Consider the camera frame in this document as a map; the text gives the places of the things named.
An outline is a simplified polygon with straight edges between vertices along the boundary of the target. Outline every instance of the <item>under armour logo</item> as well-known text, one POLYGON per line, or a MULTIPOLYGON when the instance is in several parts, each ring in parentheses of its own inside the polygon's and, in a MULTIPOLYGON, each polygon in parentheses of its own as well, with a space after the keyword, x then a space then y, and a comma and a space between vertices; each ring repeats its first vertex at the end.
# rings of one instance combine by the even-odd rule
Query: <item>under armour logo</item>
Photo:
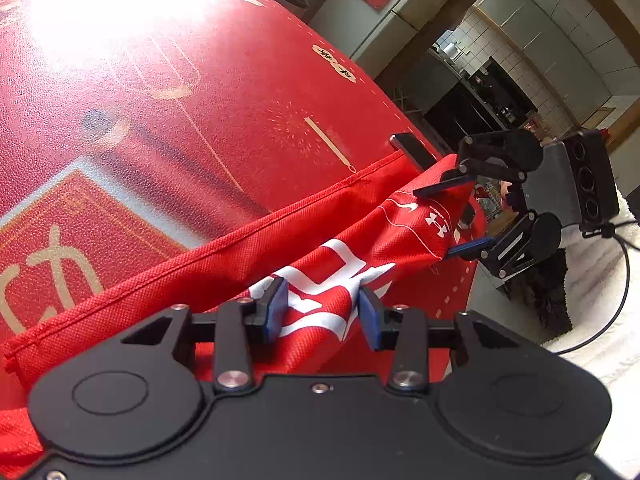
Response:
POLYGON ((438 236, 440 238, 444 238, 444 235, 447 233, 447 225, 440 225, 436 222, 436 213, 430 213, 428 218, 425 218, 428 225, 435 225, 438 228, 438 236))

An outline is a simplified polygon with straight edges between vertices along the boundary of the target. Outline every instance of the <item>floor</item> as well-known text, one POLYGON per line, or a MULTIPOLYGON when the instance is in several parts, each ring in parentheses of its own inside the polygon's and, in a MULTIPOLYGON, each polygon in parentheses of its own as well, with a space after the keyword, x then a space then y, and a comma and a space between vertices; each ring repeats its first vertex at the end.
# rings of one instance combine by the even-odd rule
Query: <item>floor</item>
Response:
POLYGON ((476 270, 466 307, 497 321, 509 330, 536 343, 543 343, 550 338, 540 325, 533 307, 529 307, 519 300, 508 300, 503 293, 495 288, 492 277, 490 278, 489 272, 482 265, 478 265, 476 270))

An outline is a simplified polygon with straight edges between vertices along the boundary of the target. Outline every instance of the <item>stitched seam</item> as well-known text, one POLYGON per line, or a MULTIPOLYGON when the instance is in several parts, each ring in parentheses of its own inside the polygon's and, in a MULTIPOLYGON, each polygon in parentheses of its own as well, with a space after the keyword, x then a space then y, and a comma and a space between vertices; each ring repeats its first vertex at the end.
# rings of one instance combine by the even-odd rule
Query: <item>stitched seam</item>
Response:
POLYGON ((156 282, 157 280, 160 280, 161 278, 164 278, 165 276, 171 274, 172 272, 176 272, 178 270, 181 270, 184 267, 190 266, 190 265, 194 264, 195 262, 199 262, 199 261, 203 260, 204 258, 209 258, 212 254, 215 254, 215 253, 217 253, 217 252, 219 252, 219 251, 221 251, 223 249, 229 248, 232 245, 235 245, 236 243, 241 242, 242 240, 245 240, 247 237, 255 234, 256 232, 261 231, 261 230, 267 228, 268 226, 271 226, 271 225, 273 225, 273 224, 275 224, 275 223, 277 223, 277 222, 279 222, 279 221, 281 221, 281 220, 283 220, 285 218, 288 218, 289 216, 299 212, 302 209, 307 208, 308 206, 311 206, 311 205, 317 203, 320 200, 325 199, 328 196, 331 196, 332 194, 335 194, 335 193, 337 193, 337 192, 339 192, 339 191, 341 191, 341 190, 343 190, 343 189, 345 189, 347 187, 352 186, 353 184, 361 181, 366 176, 369 176, 370 174, 375 173, 375 172, 381 170, 382 168, 385 168, 389 164, 395 162, 401 156, 402 156, 401 152, 395 152, 395 153, 393 153, 391 155, 388 155, 388 160, 386 160, 385 162, 378 161, 374 165, 370 166, 370 169, 369 169, 369 171, 367 171, 367 173, 363 173, 362 175, 358 176, 357 178, 354 178, 354 177, 356 177, 354 175, 354 177, 351 177, 351 178, 353 178, 353 180, 345 179, 343 181, 343 184, 340 187, 337 187, 336 189, 333 189, 333 190, 325 189, 324 191, 319 192, 319 194, 316 195, 316 198, 313 199, 311 202, 307 202, 304 205, 297 206, 292 211, 287 212, 287 213, 283 213, 282 215, 277 216, 276 218, 274 218, 270 222, 267 222, 266 224, 261 225, 259 228, 255 228, 255 229, 249 231, 247 234, 245 234, 241 238, 237 238, 235 240, 231 240, 227 244, 220 245, 220 246, 218 246, 216 248, 212 248, 210 251, 207 251, 205 254, 202 254, 202 255, 200 255, 198 257, 194 257, 192 259, 189 259, 188 261, 184 262, 183 264, 180 264, 179 266, 172 266, 171 268, 167 269, 162 274, 155 275, 155 276, 149 278, 148 280, 146 280, 145 282, 137 284, 134 288, 130 288, 130 289, 124 290, 119 295, 117 295, 115 298, 110 299, 106 303, 99 303, 98 305, 94 306, 91 310, 88 310, 87 312, 83 312, 82 314, 78 314, 78 316, 74 317, 73 319, 69 319, 69 320, 67 320, 65 322, 62 322, 59 325, 52 326, 46 332, 43 332, 42 334, 34 336, 34 338, 32 340, 29 340, 29 341, 27 341, 25 343, 22 343, 21 345, 19 345, 15 349, 7 349, 7 348, 5 348, 6 350, 8 350, 8 352, 5 353, 4 358, 5 359, 10 359, 10 358, 16 357, 16 354, 18 354, 19 352, 21 352, 25 348, 27 348, 29 346, 32 346, 32 345, 35 345, 35 344, 41 342, 43 339, 45 339, 45 338, 47 338, 47 337, 49 337, 51 335, 54 335, 55 333, 60 332, 61 330, 64 330, 65 328, 68 328, 69 326, 71 326, 73 324, 81 322, 83 319, 85 319, 85 318, 87 318, 89 316, 93 316, 94 314, 96 314, 100 310, 102 310, 104 308, 107 308, 111 304, 116 303, 117 301, 125 298, 126 296, 130 296, 131 294, 136 293, 141 288, 144 288, 144 287, 148 286, 149 284, 151 284, 153 282, 156 282))

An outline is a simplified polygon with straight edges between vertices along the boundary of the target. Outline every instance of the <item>white fluffy rug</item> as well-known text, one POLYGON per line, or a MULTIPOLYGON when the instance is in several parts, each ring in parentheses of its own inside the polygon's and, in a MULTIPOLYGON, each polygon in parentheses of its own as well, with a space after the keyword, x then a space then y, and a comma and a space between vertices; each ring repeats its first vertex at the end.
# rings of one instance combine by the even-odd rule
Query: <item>white fluffy rug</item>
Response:
MULTIPOLYGON (((620 215, 612 222, 633 219, 620 194, 618 201, 620 215)), ((617 234, 640 245, 636 225, 618 229, 617 234)), ((546 344, 551 351, 581 343, 604 327, 620 306, 626 279, 625 259, 615 240, 583 239, 577 229, 570 229, 562 244, 568 267, 566 306, 574 329, 546 344)), ((596 453, 619 474, 634 478, 640 472, 640 253, 629 249, 629 258, 629 294, 617 321, 596 341, 564 357, 609 389, 612 417, 596 453)))

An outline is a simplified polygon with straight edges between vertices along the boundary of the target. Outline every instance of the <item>nike swoosh logo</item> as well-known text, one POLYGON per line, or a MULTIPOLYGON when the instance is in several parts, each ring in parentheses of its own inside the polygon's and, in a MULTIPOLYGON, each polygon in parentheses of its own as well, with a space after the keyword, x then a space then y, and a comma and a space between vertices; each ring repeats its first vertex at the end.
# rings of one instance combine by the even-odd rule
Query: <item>nike swoosh logo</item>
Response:
POLYGON ((404 209, 410 209, 411 212, 415 211, 416 209, 418 209, 418 205, 417 204, 399 204, 398 202, 396 202, 393 198, 387 198, 387 200, 391 200, 391 202, 393 202, 394 204, 396 204, 398 207, 402 207, 404 209))

